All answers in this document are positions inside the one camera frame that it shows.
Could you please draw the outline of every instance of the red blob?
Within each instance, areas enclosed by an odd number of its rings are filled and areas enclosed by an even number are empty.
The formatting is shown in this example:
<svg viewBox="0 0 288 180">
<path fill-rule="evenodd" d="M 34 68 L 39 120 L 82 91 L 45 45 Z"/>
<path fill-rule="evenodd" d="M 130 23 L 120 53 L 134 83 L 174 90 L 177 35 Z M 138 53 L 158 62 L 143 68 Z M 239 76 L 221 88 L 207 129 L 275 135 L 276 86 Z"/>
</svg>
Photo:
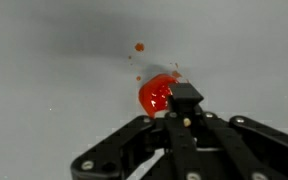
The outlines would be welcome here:
<svg viewBox="0 0 288 180">
<path fill-rule="evenodd" d="M 139 101 L 150 117 L 154 118 L 157 111 L 167 109 L 167 96 L 172 94 L 168 87 L 171 83 L 178 83 L 178 81 L 167 74 L 160 74 L 140 89 Z"/>
</svg>

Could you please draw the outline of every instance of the screw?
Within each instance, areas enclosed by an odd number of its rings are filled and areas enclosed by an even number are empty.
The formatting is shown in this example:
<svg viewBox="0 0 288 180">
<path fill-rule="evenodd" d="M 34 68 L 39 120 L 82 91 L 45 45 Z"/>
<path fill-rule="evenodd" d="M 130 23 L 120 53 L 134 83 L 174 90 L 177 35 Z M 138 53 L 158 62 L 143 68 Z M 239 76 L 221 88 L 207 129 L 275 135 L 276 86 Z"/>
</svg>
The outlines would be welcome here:
<svg viewBox="0 0 288 180">
<path fill-rule="evenodd" d="M 145 122 L 145 123 L 149 123 L 149 122 L 151 122 L 151 120 L 150 120 L 150 118 L 145 117 L 145 118 L 144 118 L 144 122 Z"/>
<path fill-rule="evenodd" d="M 176 112 L 171 112 L 171 113 L 170 113 L 170 117 L 171 117 L 171 118 L 176 118 L 176 117 L 177 117 Z"/>
<path fill-rule="evenodd" d="M 94 167 L 93 161 L 85 161 L 82 164 L 82 169 L 85 170 L 85 171 L 91 170 L 91 169 L 93 169 L 93 167 Z"/>
<path fill-rule="evenodd" d="M 259 173 L 259 172 L 253 173 L 252 179 L 253 180 L 268 180 L 268 178 L 264 174 Z"/>
<path fill-rule="evenodd" d="M 206 117 L 207 117 L 207 118 L 212 118 L 212 117 L 213 117 L 213 114 L 212 114 L 212 113 L 206 113 Z"/>
<path fill-rule="evenodd" d="M 236 118 L 236 121 L 237 121 L 238 123 L 244 123 L 244 119 L 242 119 L 242 118 Z"/>
<path fill-rule="evenodd" d="M 201 180 L 201 176 L 197 173 L 188 173 L 186 176 L 187 180 Z"/>
<path fill-rule="evenodd" d="M 184 126 L 189 127 L 192 124 L 191 120 L 189 118 L 184 118 Z"/>
</svg>

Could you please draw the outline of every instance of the white background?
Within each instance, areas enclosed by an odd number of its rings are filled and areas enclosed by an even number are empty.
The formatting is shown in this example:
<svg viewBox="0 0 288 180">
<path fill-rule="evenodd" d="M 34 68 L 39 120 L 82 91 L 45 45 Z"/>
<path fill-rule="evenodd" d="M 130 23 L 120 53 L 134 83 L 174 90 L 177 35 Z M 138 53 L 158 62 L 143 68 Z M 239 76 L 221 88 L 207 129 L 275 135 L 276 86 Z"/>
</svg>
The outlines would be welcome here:
<svg viewBox="0 0 288 180">
<path fill-rule="evenodd" d="M 0 0 L 0 180 L 70 180 L 173 70 L 205 110 L 288 133 L 288 0 Z"/>
</svg>

